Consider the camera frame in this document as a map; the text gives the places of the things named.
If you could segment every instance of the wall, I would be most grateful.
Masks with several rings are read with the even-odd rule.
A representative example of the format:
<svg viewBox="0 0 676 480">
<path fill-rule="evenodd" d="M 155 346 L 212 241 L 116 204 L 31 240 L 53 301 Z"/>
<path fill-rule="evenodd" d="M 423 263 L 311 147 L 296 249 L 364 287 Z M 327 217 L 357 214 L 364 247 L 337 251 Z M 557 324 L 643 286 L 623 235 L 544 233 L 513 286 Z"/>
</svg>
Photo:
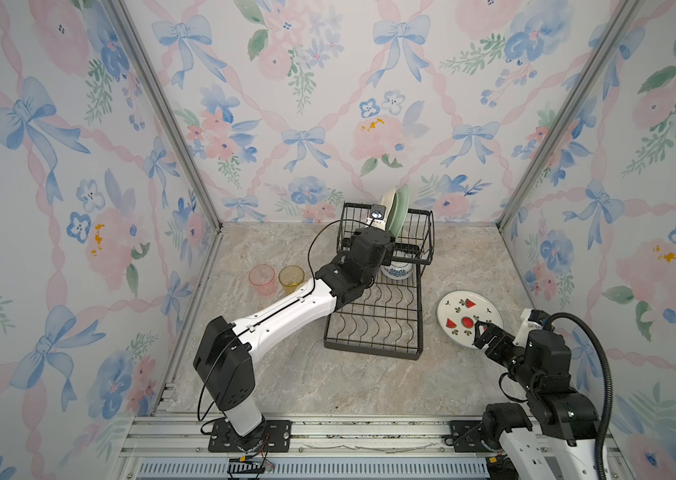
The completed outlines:
<svg viewBox="0 0 676 480">
<path fill-rule="evenodd" d="M 468 222 L 500 216 L 618 2 L 125 3 L 227 220 L 408 184 Z"/>
<path fill-rule="evenodd" d="M 207 222 L 131 67 L 97 2 L 0 0 L 1 480 L 108 476 L 196 284 Z"/>
<path fill-rule="evenodd" d="M 676 2 L 646 0 L 608 65 L 505 236 L 536 305 L 599 336 L 636 476 L 676 478 Z M 592 346 L 564 330 L 600 404 Z"/>
</svg>

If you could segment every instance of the dish rack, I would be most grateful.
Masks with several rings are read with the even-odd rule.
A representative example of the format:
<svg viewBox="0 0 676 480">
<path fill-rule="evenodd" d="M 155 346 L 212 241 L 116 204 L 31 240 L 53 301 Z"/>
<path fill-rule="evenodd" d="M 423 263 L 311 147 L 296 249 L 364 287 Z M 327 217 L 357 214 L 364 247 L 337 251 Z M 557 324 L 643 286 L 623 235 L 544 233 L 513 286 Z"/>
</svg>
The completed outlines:
<svg viewBox="0 0 676 480">
<path fill-rule="evenodd" d="M 350 248 L 351 235 L 367 221 L 368 204 L 343 204 L 337 251 Z M 404 280 L 379 270 L 361 299 L 327 317 L 324 345 L 333 350 L 417 360 L 423 352 L 421 275 L 434 256 L 434 221 L 428 210 L 410 208 L 396 238 L 393 261 L 415 264 Z"/>
</svg>

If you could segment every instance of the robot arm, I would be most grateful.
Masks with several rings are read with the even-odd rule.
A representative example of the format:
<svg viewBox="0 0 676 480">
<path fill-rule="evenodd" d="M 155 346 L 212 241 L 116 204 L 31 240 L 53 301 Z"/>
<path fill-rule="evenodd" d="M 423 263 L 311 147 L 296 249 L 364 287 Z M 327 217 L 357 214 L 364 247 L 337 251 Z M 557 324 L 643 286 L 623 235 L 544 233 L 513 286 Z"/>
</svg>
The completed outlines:
<svg viewBox="0 0 676 480">
<path fill-rule="evenodd" d="M 591 400 L 570 387 L 570 349 L 562 336 L 542 330 L 548 314 L 525 310 L 516 337 L 495 324 L 477 322 L 474 345 L 487 347 L 487 358 L 500 363 L 526 392 L 527 405 L 554 451 L 567 480 L 596 479 L 594 442 L 599 418 Z M 493 449 L 503 449 L 522 480 L 553 478 L 536 433 L 516 403 L 487 406 L 481 435 Z M 605 475 L 610 476 L 606 447 Z"/>
<path fill-rule="evenodd" d="M 207 325 L 194 369 L 243 448 L 256 446 L 266 422 L 251 396 L 253 364 L 307 323 L 360 298 L 381 264 L 391 263 L 395 244 L 385 231 L 367 226 L 354 232 L 350 245 L 348 252 L 320 268 L 315 278 L 272 306 L 233 323 L 219 316 Z"/>
</svg>

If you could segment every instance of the blue and white bowl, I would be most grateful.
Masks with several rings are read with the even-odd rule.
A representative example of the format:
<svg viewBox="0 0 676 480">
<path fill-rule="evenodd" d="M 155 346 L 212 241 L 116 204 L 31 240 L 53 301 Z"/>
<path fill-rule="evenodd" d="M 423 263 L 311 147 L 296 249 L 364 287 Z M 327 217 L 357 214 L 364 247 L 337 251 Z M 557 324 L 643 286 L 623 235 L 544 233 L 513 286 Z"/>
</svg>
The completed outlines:
<svg viewBox="0 0 676 480">
<path fill-rule="evenodd" d="M 412 258 L 413 255 L 395 251 L 394 256 L 403 256 L 405 258 Z M 390 266 L 381 265 L 381 272 L 391 280 L 406 280 L 412 275 L 415 265 L 405 262 L 391 262 Z"/>
</svg>

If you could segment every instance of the white plate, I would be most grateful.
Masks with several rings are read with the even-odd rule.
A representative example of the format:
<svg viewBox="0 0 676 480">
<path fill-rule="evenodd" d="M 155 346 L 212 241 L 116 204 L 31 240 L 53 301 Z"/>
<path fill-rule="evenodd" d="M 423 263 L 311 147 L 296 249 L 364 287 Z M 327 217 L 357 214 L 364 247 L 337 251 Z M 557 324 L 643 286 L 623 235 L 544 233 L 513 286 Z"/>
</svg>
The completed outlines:
<svg viewBox="0 0 676 480">
<path fill-rule="evenodd" d="M 495 304 L 478 293 L 466 290 L 457 290 L 445 295 L 439 302 L 436 316 L 441 329 L 450 340 L 475 350 L 478 350 L 474 346 L 474 324 L 477 320 L 494 323 L 503 328 L 503 317 Z"/>
</svg>

